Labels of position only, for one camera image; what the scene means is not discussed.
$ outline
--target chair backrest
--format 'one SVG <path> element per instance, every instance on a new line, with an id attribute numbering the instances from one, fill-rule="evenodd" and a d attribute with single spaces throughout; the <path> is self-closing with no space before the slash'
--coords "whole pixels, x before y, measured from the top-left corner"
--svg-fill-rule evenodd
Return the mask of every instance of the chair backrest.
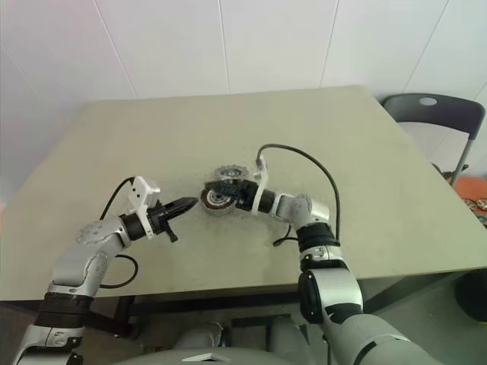
<path id="1" fill-rule="evenodd" d="M 485 110 L 475 101 L 436 94 L 401 94 L 382 103 L 396 122 L 423 122 L 442 125 L 476 138 Z"/>

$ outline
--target white bracket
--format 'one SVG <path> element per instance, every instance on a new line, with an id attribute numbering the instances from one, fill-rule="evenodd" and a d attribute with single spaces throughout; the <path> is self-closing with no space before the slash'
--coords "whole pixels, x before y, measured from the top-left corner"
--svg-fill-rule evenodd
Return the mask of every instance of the white bracket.
<path id="1" fill-rule="evenodd" d="M 260 156 L 256 163 L 259 171 L 255 174 L 255 177 L 259 180 L 259 186 L 257 187 L 256 196 L 253 198 L 252 202 L 252 215 L 257 215 L 259 213 L 260 199 L 262 198 L 267 181 L 269 180 L 269 173 L 267 172 L 267 164 L 266 160 L 264 160 L 264 156 Z"/>
<path id="2" fill-rule="evenodd" d="M 154 232 L 152 232 L 151 224 L 147 219 L 147 209 L 155 206 L 160 192 L 161 189 L 155 181 L 136 176 L 132 184 L 132 191 L 129 194 L 130 203 L 132 203 L 134 211 L 149 239 L 154 238 Z"/>

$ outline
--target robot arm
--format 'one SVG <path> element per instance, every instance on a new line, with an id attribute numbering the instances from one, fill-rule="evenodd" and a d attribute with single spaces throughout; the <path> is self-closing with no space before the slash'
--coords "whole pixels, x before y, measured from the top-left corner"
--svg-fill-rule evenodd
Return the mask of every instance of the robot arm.
<path id="1" fill-rule="evenodd" d="M 133 211 L 95 221 L 79 232 L 76 244 L 57 260 L 37 318 L 24 333 L 13 364 L 82 363 L 72 350 L 81 343 L 84 316 L 111 260 L 144 236 L 167 232 L 171 241 L 177 240 L 168 221 L 197 203 L 196 198 L 180 198 L 162 205 L 159 191 L 151 180 L 137 176 L 130 195 L 131 201 L 132 195 L 138 199 L 132 202 Z"/>
<path id="2" fill-rule="evenodd" d="M 298 289 L 303 317 L 321 326 L 342 365 L 438 365 L 417 344 L 380 317 L 363 313 L 360 287 L 329 225 L 329 209 L 306 195 L 275 194 L 255 182 L 220 181 L 207 189 L 237 200 L 237 208 L 270 214 L 298 235 L 301 275 Z"/>

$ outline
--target black wire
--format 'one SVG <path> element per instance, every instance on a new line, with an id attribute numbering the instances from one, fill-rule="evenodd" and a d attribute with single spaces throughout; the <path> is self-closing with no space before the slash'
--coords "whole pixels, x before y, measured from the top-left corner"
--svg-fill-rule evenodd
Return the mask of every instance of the black wire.
<path id="1" fill-rule="evenodd" d="M 100 287 L 102 287 L 103 289 L 117 289 L 119 287 L 125 287 L 127 284 L 130 284 L 138 274 L 138 263 L 133 257 L 129 255 L 117 255 L 115 257 L 120 257 L 121 259 L 127 259 L 131 261 L 132 264 L 134 264 L 134 273 L 132 274 L 129 280 L 124 281 L 123 283 L 114 284 L 114 285 L 101 284 Z"/>
<path id="2" fill-rule="evenodd" d="M 105 209 L 103 210 L 103 213 L 101 214 L 100 216 L 100 221 L 102 221 L 105 216 L 107 215 L 107 212 L 108 212 L 108 209 L 110 208 L 110 206 L 112 205 L 113 203 L 113 200 L 115 199 L 116 195 L 119 193 L 120 189 L 128 182 L 130 182 L 131 184 L 134 183 L 134 179 L 135 177 L 134 176 L 131 176 L 131 177 L 127 177 L 126 179 L 124 179 L 115 189 L 115 191 L 113 192 L 112 196 L 110 196 L 110 199 L 108 200 L 107 202 L 107 205 L 105 205 Z M 129 255 L 117 255 L 115 257 L 120 257 L 121 259 L 127 259 L 129 260 L 130 262 L 132 262 L 132 264 L 134 265 L 134 273 L 132 274 L 132 276 L 130 277 L 129 280 L 127 281 L 124 281 L 123 283 L 120 283 L 120 284 L 114 284 L 114 285 L 108 285 L 108 284 L 100 284 L 100 287 L 103 288 L 103 289 L 117 289 L 119 287 L 125 287 L 127 284 L 131 283 L 135 277 L 137 276 L 138 274 L 138 263 L 137 263 L 137 260 L 135 260 L 133 257 L 129 256 Z"/>
<path id="3" fill-rule="evenodd" d="M 113 203 L 113 200 L 114 198 L 116 197 L 116 195 L 119 193 L 120 189 L 128 182 L 130 182 L 131 184 L 134 183 L 134 176 L 131 176 L 131 177 L 127 177 L 126 179 L 124 179 L 115 189 L 115 191 L 113 192 L 112 196 L 110 196 L 110 199 L 109 201 L 107 202 L 107 205 L 105 205 L 105 209 L 103 210 L 103 213 L 101 214 L 100 216 L 100 221 L 103 220 L 105 218 L 105 216 L 107 215 L 107 212 L 108 212 L 108 209 L 110 208 L 110 206 L 112 205 Z"/>
<path id="4" fill-rule="evenodd" d="M 278 247 L 278 246 L 282 245 L 282 243 L 285 241 L 297 241 L 298 239 L 296 237 L 289 237 L 290 232 L 291 232 L 291 225 L 289 224 L 288 225 L 288 232 L 286 232 L 286 234 L 283 237 L 279 238 L 278 240 L 275 240 L 272 243 L 272 245 L 274 247 Z"/>
<path id="5" fill-rule="evenodd" d="M 313 162 L 315 165 L 318 166 L 318 168 L 323 171 L 323 173 L 326 175 L 326 177 L 329 180 L 329 183 L 332 185 L 333 192 L 335 194 L 335 206 L 336 206 L 336 217 L 335 217 L 335 231 L 336 231 L 336 240 L 340 241 L 340 196 L 338 193 L 338 188 L 336 187 L 335 180 L 333 180 L 332 174 L 329 173 L 329 171 L 319 162 L 316 158 L 311 156 L 310 154 L 296 148 L 296 147 L 291 147 L 291 146 L 286 146 L 285 144 L 276 144 L 276 143 L 269 143 L 263 145 L 261 148 L 259 148 L 259 151 L 257 152 L 257 163 L 259 163 L 260 155 L 262 151 L 264 151 L 267 148 L 281 148 L 282 150 L 288 150 L 288 151 L 293 151 L 297 154 L 300 154 L 303 157 L 306 157 L 308 160 Z"/>

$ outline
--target beige table surface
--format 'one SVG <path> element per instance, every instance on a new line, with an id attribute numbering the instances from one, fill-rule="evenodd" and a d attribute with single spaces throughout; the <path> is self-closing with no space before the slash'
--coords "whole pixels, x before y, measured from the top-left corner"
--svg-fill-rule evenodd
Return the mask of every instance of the beige table surface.
<path id="1" fill-rule="evenodd" d="M 342 197 L 342 248 L 358 278 L 487 266 L 487 235 L 468 208 L 363 87 L 91 104 L 5 210 L 0 299 L 40 299 L 56 257 L 96 220 L 125 177 L 158 181 L 162 200 L 199 195 L 222 164 L 253 169 L 264 143 L 303 148 Z M 334 210 L 325 176 L 287 151 L 265 152 L 268 187 L 307 193 Z M 111 214 L 127 209 L 125 192 Z M 273 248 L 286 226 L 200 206 L 172 221 L 180 240 L 139 240 L 138 277 L 99 296 L 296 283 L 298 249 Z M 106 282 L 132 273 L 113 262 Z"/>

